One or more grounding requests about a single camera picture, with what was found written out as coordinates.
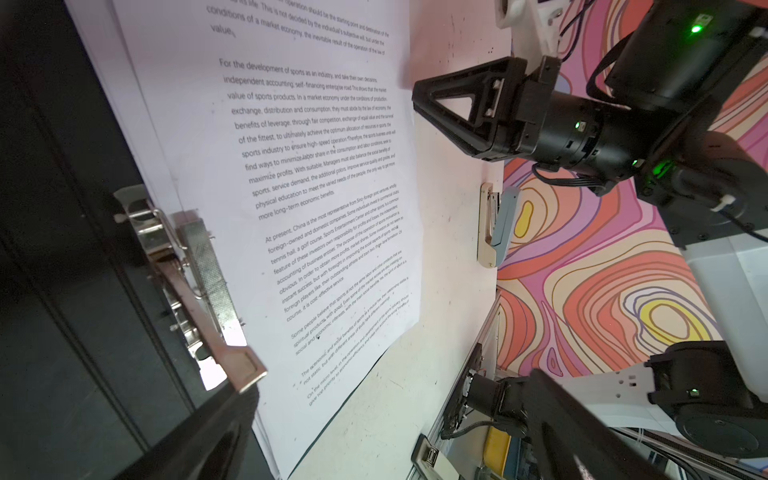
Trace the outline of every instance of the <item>black cable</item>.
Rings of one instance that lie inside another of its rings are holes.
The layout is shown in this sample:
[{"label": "black cable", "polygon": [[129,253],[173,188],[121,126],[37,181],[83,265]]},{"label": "black cable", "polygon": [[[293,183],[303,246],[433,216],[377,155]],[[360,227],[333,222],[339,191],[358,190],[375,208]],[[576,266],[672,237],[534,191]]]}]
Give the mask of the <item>black cable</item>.
[{"label": "black cable", "polygon": [[595,100],[604,101],[609,104],[620,104],[619,101],[617,101],[615,98],[611,97],[609,94],[598,88],[598,75],[619,59],[621,52],[624,51],[624,49],[627,47],[627,43],[629,43],[630,38],[632,38],[632,33],[622,38],[616,43],[616,45],[611,47],[611,50],[605,54],[602,60],[600,60],[600,63],[598,63],[598,66],[595,67],[594,71],[592,71],[592,75],[590,75],[589,80],[587,80],[587,95],[594,98]]},{"label": "black cable", "polygon": [[581,7],[581,10],[579,10],[579,11],[578,11],[578,13],[576,14],[576,16],[574,16],[574,17],[571,19],[571,21],[570,21],[570,22],[568,22],[568,23],[565,25],[565,27],[563,27],[563,29],[560,31],[560,36],[562,37],[563,35],[565,35],[565,32],[566,32],[566,31],[568,31],[568,29],[570,29],[572,26],[574,26],[574,23],[576,23],[576,22],[578,21],[579,17],[581,17],[581,16],[582,16],[582,15],[583,15],[583,14],[584,14],[586,11],[587,11],[587,8],[590,8],[590,7],[592,6],[592,4],[593,4],[593,3],[595,3],[596,1],[597,1],[597,0],[587,0],[587,1],[584,3],[584,6],[583,6],[583,7]]},{"label": "black cable", "polygon": [[531,165],[531,173],[547,185],[553,187],[602,187],[603,182],[598,178],[549,178],[540,174],[541,163]]},{"label": "black cable", "polygon": [[470,430],[474,430],[478,427],[486,427],[486,426],[492,427],[494,425],[496,425],[496,422],[494,422],[493,420],[483,420],[482,422],[475,422],[471,424],[469,427],[467,427],[466,429],[459,430],[458,432],[449,433],[448,435],[440,435],[440,438],[443,440],[455,439],[456,437],[460,437],[464,435],[466,432],[469,432]]},{"label": "black cable", "polygon": [[719,213],[723,217],[727,218],[732,224],[734,224],[737,227],[739,227],[747,235],[749,235],[751,237],[755,237],[758,240],[762,240],[763,242],[768,243],[768,237],[764,237],[764,236],[760,235],[759,233],[755,233],[751,228],[749,228],[747,225],[744,225],[743,223],[741,223],[737,218],[735,218],[733,215],[729,214],[728,212],[720,210],[717,213]]},{"label": "black cable", "polygon": [[581,29],[584,26],[584,17],[587,16],[587,10],[594,4],[597,0],[587,0],[584,2],[584,6],[581,7],[581,10],[576,14],[575,17],[571,19],[571,21],[563,28],[563,30],[560,32],[560,36],[562,37],[565,35],[565,32],[568,31],[569,28],[573,26],[574,23],[576,23],[576,33],[574,35],[574,40],[571,43],[571,47],[568,49],[568,53],[565,54],[565,56],[561,59],[561,62],[565,63],[566,60],[568,60],[571,55],[573,55],[574,51],[576,51],[576,44],[578,43],[578,39],[581,37]]}]

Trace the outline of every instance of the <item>green led light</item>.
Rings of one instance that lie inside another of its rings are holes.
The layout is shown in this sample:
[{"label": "green led light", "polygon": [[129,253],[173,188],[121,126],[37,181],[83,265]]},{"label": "green led light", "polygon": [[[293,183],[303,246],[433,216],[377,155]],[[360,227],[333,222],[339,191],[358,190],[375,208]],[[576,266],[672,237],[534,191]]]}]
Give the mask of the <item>green led light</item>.
[{"label": "green led light", "polygon": [[700,31],[704,30],[713,19],[714,17],[712,15],[700,13],[694,19],[694,23],[690,26],[690,33],[699,33]]},{"label": "green led light", "polygon": [[671,159],[666,159],[662,162],[660,162],[654,169],[651,171],[651,173],[656,178],[662,178],[664,175],[667,174],[667,172],[674,166],[674,161]]}]

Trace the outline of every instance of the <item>wall-mounted holder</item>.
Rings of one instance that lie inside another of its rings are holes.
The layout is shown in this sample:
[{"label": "wall-mounted holder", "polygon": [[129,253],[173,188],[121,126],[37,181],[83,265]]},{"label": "wall-mounted holder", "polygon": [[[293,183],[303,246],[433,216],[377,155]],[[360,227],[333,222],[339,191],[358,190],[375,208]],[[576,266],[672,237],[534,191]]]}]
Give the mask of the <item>wall-mounted holder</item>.
[{"label": "wall-mounted holder", "polygon": [[478,262],[485,268],[498,267],[506,257],[519,194],[516,187],[508,187],[500,196],[493,184],[480,186]]}]

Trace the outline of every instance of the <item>robotic arm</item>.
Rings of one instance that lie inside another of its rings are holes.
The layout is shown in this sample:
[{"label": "robotic arm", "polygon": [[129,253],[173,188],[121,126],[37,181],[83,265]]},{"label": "robotic arm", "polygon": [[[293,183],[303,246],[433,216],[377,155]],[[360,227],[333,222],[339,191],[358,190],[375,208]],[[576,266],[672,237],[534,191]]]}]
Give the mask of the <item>robotic arm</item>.
[{"label": "robotic arm", "polygon": [[[550,2],[557,7],[558,0]],[[497,0],[496,8],[498,25],[512,27],[522,57],[414,87],[415,110],[457,147],[486,161],[533,160],[541,181],[598,196],[632,179],[638,198],[660,209],[681,248],[738,233],[768,241],[754,232],[768,227],[768,174],[736,141],[708,131],[768,51],[767,10],[734,0],[656,0],[596,67],[591,98],[580,98],[554,90],[561,60],[544,25],[557,9],[536,15],[532,0]],[[596,80],[610,65],[609,94]],[[440,103],[462,97],[472,99],[467,118]],[[560,168],[575,178],[547,176]],[[713,303],[714,296],[707,298]],[[731,316],[740,315],[735,307]],[[755,338],[768,339],[768,324],[718,320],[728,346],[681,343],[645,364],[563,387],[608,426],[682,435],[731,457],[768,456],[768,357],[764,343],[754,348]],[[468,405],[497,428],[526,436],[527,383],[494,382],[468,370],[446,409],[443,434],[452,434]]]}]

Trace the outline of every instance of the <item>binder clip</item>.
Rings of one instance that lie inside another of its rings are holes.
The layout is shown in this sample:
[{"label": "binder clip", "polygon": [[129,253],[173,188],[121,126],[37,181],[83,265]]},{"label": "binder clip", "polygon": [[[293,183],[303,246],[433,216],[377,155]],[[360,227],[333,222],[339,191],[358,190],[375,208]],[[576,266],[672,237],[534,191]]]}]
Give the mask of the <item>binder clip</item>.
[{"label": "binder clip", "polygon": [[478,262],[485,268],[498,267],[507,256],[519,194],[516,187],[508,187],[501,196],[491,183],[480,187]]},{"label": "binder clip", "polygon": [[114,196],[125,211],[115,221],[133,227],[174,313],[171,329],[179,332],[200,367],[205,388],[227,378],[237,392],[248,390],[266,368],[246,343],[205,223],[195,220],[175,230],[143,184],[121,188]]}]

